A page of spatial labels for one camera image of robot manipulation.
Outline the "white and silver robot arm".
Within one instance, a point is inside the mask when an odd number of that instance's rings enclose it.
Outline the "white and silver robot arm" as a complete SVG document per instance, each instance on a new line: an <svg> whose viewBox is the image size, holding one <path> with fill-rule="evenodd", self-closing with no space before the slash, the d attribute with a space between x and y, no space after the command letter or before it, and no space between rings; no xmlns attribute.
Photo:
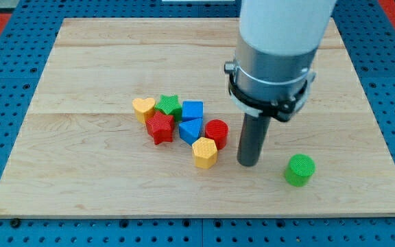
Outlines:
<svg viewBox="0 0 395 247"><path fill-rule="evenodd" d="M243 0L233 60L225 64L233 102L251 117L289 121L306 102L311 64L335 0Z"/></svg>

